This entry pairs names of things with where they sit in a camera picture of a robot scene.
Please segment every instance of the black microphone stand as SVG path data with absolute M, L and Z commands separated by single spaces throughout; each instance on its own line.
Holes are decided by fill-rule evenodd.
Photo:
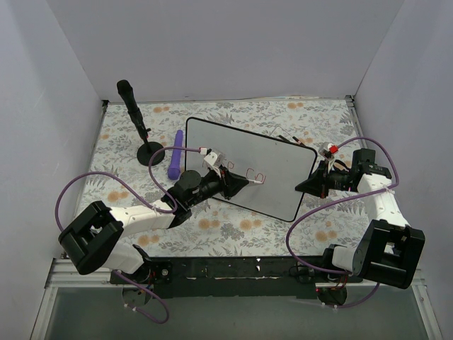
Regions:
M 152 155 L 159 149 L 162 149 L 162 144 L 158 142 L 148 142 L 148 131 L 143 122 L 142 112 L 140 112 L 137 102 L 134 99 L 134 91 L 127 80 L 120 80 L 117 84 L 118 94 L 121 96 L 127 107 L 131 121 L 134 123 L 140 138 L 143 140 L 143 145 L 137 150 L 137 159 L 141 165 L 148 166 Z M 156 158 L 153 159 L 152 165 L 157 165 L 165 157 L 165 151 L 159 152 Z

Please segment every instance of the black whiteboard frame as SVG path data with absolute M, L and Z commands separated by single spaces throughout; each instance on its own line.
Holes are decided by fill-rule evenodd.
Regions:
M 316 164 L 316 160 L 318 159 L 318 152 L 312 148 L 312 147 L 307 147 L 305 145 L 300 145 L 300 144 L 296 144 L 296 143 L 292 143 L 292 142 L 286 142 L 284 140 L 281 140 L 279 138 L 275 138 L 275 137 L 271 137 L 271 136 L 266 136 L 266 135 L 262 135 L 260 133 L 257 133 L 257 132 L 252 132 L 252 131 L 247 131 L 247 130 L 243 130 L 243 129 L 240 129 L 238 127 L 234 127 L 234 126 L 229 126 L 229 125 L 225 125 L 225 124 L 221 124 L 221 123 L 217 123 L 217 122 L 213 122 L 211 120 L 206 120 L 206 119 L 202 119 L 202 118 L 197 118 L 197 117 L 189 117 L 186 121 L 185 121 L 185 146 L 187 147 L 187 136 L 188 136 L 188 121 L 189 120 L 199 120 L 201 122 L 205 122 L 205 123 L 209 123 L 209 124 L 214 124 L 214 125 L 218 125 L 218 126 L 222 126 L 223 128 L 226 128 L 226 129 L 232 129 L 232 130 L 236 130 L 236 131 L 240 131 L 240 132 L 244 132 L 244 133 L 248 133 L 250 135 L 255 135 L 255 136 L 259 136 L 259 137 L 262 137 L 262 138 L 267 138 L 269 140 L 274 140 L 274 141 L 277 141 L 277 142 L 281 142 L 281 143 L 285 143 L 285 144 L 289 144 L 289 145 L 294 145 L 295 147 L 302 147 L 304 149 L 309 149 L 311 151 L 313 151 L 314 153 L 314 160 L 313 160 L 313 164 L 311 165 L 311 169 L 310 169 L 310 173 L 309 173 L 309 176 L 311 175 L 311 173 L 313 172 L 313 169 L 314 169 L 314 166 Z M 185 156 L 184 156 L 184 171 L 187 169 L 187 151 L 185 152 Z M 235 205 L 236 207 L 240 207 L 240 208 L 243 208 L 243 209 L 247 209 L 247 210 L 250 210 L 250 211 L 253 211 L 255 213 L 258 213 L 258 214 L 261 214 L 261 215 L 264 215 L 264 216 L 268 216 L 268 217 L 271 217 L 271 218 L 275 218 L 277 220 L 280 220 L 280 221 L 283 221 L 283 222 L 294 222 L 296 220 L 296 217 L 297 217 L 297 213 L 299 212 L 299 209 L 300 209 L 300 206 L 302 204 L 302 200 L 304 199 L 304 195 L 305 193 L 302 193 L 302 196 L 300 198 L 300 201 L 299 201 L 299 204 L 297 206 L 297 209 L 296 209 L 296 213 L 294 214 L 294 217 L 292 218 L 292 220 L 283 220 L 282 218 L 279 218 L 279 217 L 275 217 L 275 216 L 272 216 L 272 215 L 269 215 L 269 214 L 265 214 L 261 211 L 257 211 L 257 210 L 253 210 L 253 209 L 250 209 L 250 208 L 246 208 L 242 205 L 239 205 L 239 204 L 235 204 L 235 203 L 232 203 L 230 202 L 229 200 L 222 200 L 221 198 L 215 198 L 213 197 L 215 200 L 220 200 L 221 202 L 225 202 L 225 203 L 228 203 L 228 204 L 232 204 L 232 205 Z

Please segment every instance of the purple marker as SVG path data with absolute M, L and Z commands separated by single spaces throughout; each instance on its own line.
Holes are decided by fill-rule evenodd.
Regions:
M 175 137 L 175 147 L 182 147 L 183 146 L 183 131 L 178 130 L 176 131 Z M 170 179 L 174 181 L 179 179 L 179 175 L 181 173 L 181 169 L 179 167 L 179 162 L 181 160 L 181 151 L 182 150 L 173 150 L 173 154 L 171 155 L 171 163 L 168 168 L 167 174 Z

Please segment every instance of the white clip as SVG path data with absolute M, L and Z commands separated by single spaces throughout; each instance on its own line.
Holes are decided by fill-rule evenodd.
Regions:
M 392 195 L 395 194 L 395 191 L 392 190 L 392 189 L 390 189 L 388 186 L 385 186 L 384 189 L 385 189 L 385 191 L 386 191 L 387 193 L 391 193 Z
M 202 156 L 206 156 L 206 154 L 207 154 L 207 147 L 201 147 L 201 148 L 200 148 L 200 154 L 201 154 Z

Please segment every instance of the red cap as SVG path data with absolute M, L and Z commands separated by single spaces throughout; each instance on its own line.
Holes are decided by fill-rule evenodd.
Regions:
M 333 145 L 328 148 L 328 151 L 330 151 L 332 154 L 335 154 L 336 152 L 338 152 L 338 147 L 336 145 Z

